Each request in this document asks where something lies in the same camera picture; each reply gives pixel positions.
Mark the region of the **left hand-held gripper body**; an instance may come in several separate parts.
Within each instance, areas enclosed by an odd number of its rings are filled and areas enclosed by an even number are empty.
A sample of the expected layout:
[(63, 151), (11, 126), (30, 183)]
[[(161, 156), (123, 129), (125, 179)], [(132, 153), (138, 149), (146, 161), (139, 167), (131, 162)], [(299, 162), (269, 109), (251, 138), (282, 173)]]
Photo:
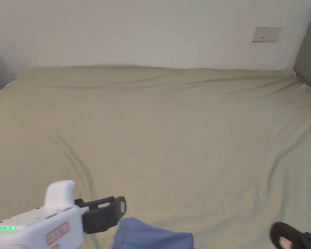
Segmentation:
[(44, 205), (0, 221), (0, 249), (78, 249), (84, 242), (84, 208), (75, 205), (75, 182), (58, 181)]

